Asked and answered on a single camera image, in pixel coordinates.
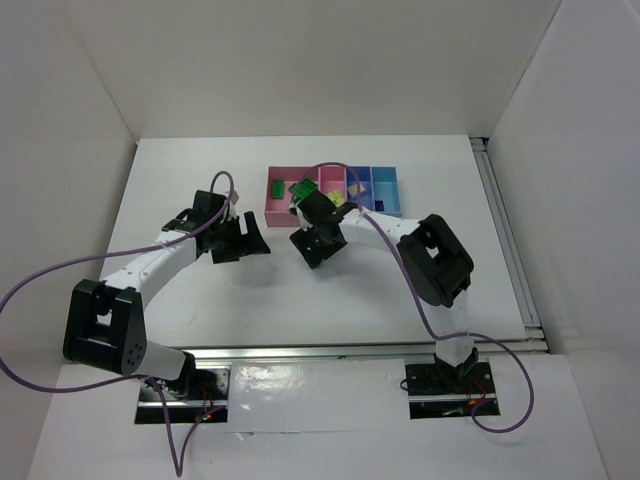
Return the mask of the tan white lego piece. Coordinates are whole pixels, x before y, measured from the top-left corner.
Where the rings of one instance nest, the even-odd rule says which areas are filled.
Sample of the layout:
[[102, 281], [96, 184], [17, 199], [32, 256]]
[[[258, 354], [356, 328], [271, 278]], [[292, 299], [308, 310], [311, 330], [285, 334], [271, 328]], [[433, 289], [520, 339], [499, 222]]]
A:
[[347, 187], [347, 191], [351, 196], [358, 196], [366, 191], [366, 187], [362, 183], [352, 184]]

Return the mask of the green long lego plate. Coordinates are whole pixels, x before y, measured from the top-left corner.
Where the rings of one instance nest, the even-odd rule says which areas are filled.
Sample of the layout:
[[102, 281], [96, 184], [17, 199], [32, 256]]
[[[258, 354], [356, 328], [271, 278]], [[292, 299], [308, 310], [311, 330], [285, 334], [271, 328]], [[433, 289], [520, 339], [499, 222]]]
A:
[[281, 179], [276, 179], [271, 184], [271, 198], [276, 200], [281, 200], [284, 198], [285, 194], [285, 183]]

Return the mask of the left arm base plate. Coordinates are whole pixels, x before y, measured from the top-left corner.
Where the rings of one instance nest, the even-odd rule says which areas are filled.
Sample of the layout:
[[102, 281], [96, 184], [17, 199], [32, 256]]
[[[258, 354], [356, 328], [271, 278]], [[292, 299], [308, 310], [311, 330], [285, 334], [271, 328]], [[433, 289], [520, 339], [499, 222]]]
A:
[[178, 393], [163, 380], [156, 380], [157, 388], [145, 383], [139, 390], [134, 423], [158, 425], [165, 422], [162, 391], [172, 424], [222, 424], [228, 421], [228, 397], [231, 368], [224, 365], [198, 367], [193, 381], [183, 393]]

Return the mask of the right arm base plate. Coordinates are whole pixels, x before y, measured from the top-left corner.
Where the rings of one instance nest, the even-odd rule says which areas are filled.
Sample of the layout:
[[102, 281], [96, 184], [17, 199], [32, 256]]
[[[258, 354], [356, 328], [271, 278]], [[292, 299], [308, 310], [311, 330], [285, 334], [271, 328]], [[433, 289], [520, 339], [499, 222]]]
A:
[[479, 362], [460, 383], [443, 380], [434, 363], [405, 365], [400, 388], [408, 395], [412, 420], [499, 416], [493, 374], [488, 362]]

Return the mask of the green slope lego with white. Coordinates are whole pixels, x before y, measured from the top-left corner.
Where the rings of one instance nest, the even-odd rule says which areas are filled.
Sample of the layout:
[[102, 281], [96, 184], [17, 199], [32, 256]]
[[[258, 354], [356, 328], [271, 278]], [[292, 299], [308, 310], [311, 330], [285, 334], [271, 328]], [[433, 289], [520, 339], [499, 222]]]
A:
[[300, 182], [295, 184], [297, 184], [296, 191], [291, 193], [295, 203], [302, 201], [318, 188], [317, 184], [309, 178], [303, 178]]

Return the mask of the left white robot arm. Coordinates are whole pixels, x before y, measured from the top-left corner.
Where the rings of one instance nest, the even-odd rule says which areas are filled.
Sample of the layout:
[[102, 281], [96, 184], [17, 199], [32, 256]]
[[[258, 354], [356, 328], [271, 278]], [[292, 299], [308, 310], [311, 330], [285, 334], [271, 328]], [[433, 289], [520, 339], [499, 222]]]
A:
[[65, 359], [123, 376], [161, 381], [185, 397], [200, 375], [195, 357], [148, 340], [144, 313], [151, 300], [201, 256], [213, 263], [267, 254], [253, 212], [235, 212], [236, 197], [199, 190], [191, 207], [167, 222], [151, 247], [115, 273], [73, 289], [63, 341]]

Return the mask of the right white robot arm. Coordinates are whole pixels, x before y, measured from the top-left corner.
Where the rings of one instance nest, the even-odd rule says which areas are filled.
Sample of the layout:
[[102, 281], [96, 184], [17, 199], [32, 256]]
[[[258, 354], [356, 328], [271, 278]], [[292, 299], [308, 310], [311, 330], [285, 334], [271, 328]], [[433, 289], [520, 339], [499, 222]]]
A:
[[300, 228], [290, 241], [312, 269], [348, 245], [393, 256], [425, 328], [436, 340], [440, 382], [462, 383], [478, 361], [467, 312], [474, 262], [444, 218], [437, 214], [422, 220], [399, 218], [353, 202], [336, 206], [318, 191], [296, 202], [294, 209]]

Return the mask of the lime lego brick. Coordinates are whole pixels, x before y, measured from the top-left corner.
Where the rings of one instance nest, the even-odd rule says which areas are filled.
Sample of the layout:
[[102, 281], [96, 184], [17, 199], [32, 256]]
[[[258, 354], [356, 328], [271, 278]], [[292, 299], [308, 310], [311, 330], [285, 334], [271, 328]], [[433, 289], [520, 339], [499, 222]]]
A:
[[326, 194], [326, 196], [336, 207], [340, 207], [346, 202], [345, 195], [340, 190], [330, 191]]

